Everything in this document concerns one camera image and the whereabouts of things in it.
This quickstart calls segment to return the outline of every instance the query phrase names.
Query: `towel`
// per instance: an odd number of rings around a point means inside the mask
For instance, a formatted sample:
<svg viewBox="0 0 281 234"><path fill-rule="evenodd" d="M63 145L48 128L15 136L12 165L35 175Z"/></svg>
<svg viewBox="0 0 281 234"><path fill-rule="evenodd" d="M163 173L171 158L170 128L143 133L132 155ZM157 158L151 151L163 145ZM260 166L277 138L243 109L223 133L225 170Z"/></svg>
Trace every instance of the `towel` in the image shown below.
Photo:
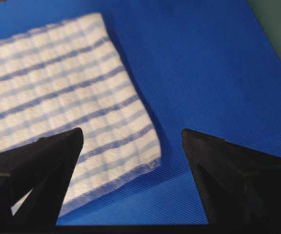
<svg viewBox="0 0 281 234"><path fill-rule="evenodd" d="M0 40L0 152L75 127L84 145L60 216L160 164L154 125L99 13Z"/></svg>

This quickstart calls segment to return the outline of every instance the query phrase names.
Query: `black plastic part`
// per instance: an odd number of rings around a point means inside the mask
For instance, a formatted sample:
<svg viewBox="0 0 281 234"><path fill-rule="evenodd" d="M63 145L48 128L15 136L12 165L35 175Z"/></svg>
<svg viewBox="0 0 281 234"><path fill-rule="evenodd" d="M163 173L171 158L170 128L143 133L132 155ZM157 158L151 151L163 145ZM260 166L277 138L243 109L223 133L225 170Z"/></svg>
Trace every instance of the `black plastic part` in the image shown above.
<svg viewBox="0 0 281 234"><path fill-rule="evenodd" d="M281 158L188 129L182 143L210 224L281 227Z"/></svg>
<svg viewBox="0 0 281 234"><path fill-rule="evenodd" d="M82 146L76 128L0 153L0 225L55 225Z"/></svg>

